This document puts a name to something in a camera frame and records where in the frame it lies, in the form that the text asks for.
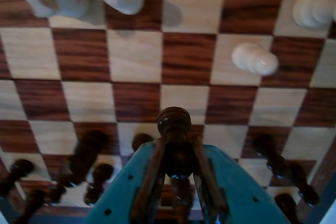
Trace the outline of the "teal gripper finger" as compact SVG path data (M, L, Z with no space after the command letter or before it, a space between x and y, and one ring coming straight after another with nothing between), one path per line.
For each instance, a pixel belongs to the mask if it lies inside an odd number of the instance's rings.
M227 153L192 137L194 183L205 223L288 223L268 193Z
M154 223L165 180L166 145L164 139L142 144L84 223Z

